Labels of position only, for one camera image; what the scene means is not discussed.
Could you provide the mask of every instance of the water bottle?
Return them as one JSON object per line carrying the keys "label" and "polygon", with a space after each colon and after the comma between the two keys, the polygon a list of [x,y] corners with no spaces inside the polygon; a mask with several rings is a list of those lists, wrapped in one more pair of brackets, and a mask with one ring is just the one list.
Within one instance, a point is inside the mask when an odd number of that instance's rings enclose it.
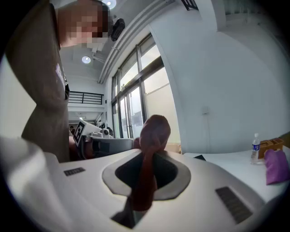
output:
{"label": "water bottle", "polygon": [[263,164],[263,159],[258,159],[260,150],[260,140],[258,139],[259,134],[255,133],[255,138],[252,143],[252,155],[251,164]]}

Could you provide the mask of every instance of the bottle label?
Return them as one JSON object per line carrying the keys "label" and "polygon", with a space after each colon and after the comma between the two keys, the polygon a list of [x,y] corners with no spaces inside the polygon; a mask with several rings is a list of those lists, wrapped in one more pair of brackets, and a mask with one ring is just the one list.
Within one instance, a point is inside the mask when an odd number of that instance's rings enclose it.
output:
{"label": "bottle label", "polygon": [[258,145],[252,144],[252,150],[255,150],[255,151],[260,150],[260,144],[258,144]]}

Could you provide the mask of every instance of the wooden box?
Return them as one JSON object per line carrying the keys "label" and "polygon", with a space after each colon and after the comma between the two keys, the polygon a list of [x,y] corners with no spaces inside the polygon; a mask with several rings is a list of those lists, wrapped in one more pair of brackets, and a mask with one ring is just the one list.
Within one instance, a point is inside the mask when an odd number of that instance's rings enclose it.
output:
{"label": "wooden box", "polygon": [[259,159],[263,159],[265,156],[265,152],[268,149],[273,150],[283,150],[284,141],[280,138],[274,138],[271,140],[264,140],[260,143],[260,150],[259,150]]}

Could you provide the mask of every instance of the window frame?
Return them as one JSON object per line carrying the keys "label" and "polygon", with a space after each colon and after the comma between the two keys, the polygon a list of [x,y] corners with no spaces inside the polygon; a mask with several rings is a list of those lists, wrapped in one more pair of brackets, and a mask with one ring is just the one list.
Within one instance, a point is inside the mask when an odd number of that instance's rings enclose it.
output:
{"label": "window frame", "polygon": [[[114,137],[115,137],[115,128],[114,125],[114,106],[117,104],[118,107],[118,118],[119,118],[119,131],[120,131],[120,137],[124,138],[123,136],[123,129],[122,129],[122,123],[121,123],[121,111],[120,111],[120,102],[123,98],[127,97],[132,91],[134,91],[137,87],[139,87],[140,90],[140,102],[141,102],[141,112],[142,112],[142,120],[143,123],[147,120],[147,111],[146,111],[146,105],[145,105],[145,86],[144,81],[149,78],[151,75],[153,75],[155,72],[159,71],[164,67],[164,63],[162,61],[161,56],[153,60],[150,64],[148,64],[144,69],[142,69],[142,63],[141,63],[141,52],[140,52],[140,46],[149,38],[151,38],[152,35],[147,35],[139,44],[135,46],[135,48],[130,52],[130,54],[127,56],[127,58],[124,60],[122,65],[118,68],[117,72],[112,78],[112,118],[113,118],[113,129],[114,129]],[[137,67],[138,67],[138,74],[131,79],[124,87],[124,89],[121,91],[120,87],[120,80],[121,80],[121,68],[126,63],[128,58],[134,54],[137,57]],[[117,81],[117,94],[115,95],[115,81]]]}

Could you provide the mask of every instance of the ceiling light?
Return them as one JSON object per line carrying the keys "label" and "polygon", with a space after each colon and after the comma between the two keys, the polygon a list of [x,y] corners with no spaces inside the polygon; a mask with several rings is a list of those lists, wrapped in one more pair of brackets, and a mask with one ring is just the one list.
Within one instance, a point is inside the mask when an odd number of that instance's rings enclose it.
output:
{"label": "ceiling light", "polygon": [[84,56],[82,58],[82,62],[84,62],[84,63],[90,63],[91,62],[91,58],[89,58],[88,56]]}
{"label": "ceiling light", "polygon": [[116,6],[116,0],[102,0],[102,2],[105,3],[110,10]]}

